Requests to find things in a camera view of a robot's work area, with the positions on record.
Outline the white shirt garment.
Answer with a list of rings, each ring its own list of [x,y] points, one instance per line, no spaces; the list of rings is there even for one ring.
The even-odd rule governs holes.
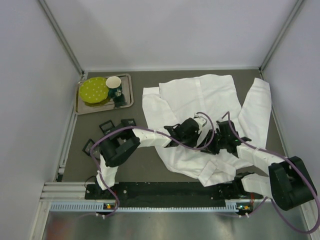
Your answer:
[[[255,147],[265,148],[271,115],[270,86],[255,78],[240,103],[234,80],[230,75],[207,74],[161,83],[143,90],[142,109],[147,126],[163,131],[164,126],[180,124],[203,112],[210,117],[203,134],[206,135],[225,113],[230,114],[240,137],[248,137]],[[174,173],[197,179],[205,187],[232,181],[238,169],[249,167],[226,150],[212,155],[183,146],[156,147],[166,168]]]

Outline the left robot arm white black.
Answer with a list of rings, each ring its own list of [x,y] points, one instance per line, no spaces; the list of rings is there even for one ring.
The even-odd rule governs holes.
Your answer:
[[[108,130],[99,144],[100,166],[96,184],[105,191],[115,184],[118,167],[125,163],[138,148],[177,146],[193,149],[207,120],[201,116],[186,119],[183,123],[164,126],[160,130],[138,127],[133,119],[123,119]]]

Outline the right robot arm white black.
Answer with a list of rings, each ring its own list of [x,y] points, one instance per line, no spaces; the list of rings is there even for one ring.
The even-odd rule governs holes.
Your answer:
[[[244,173],[235,180],[242,192],[257,193],[271,198],[276,205],[288,211],[312,201],[314,196],[302,177],[305,177],[314,192],[317,190],[301,158],[294,156],[284,160],[265,149],[251,148],[244,144],[251,139],[238,139],[233,122],[217,121],[217,129],[209,150],[218,154],[225,150],[240,160],[245,160],[263,171],[267,176]]]

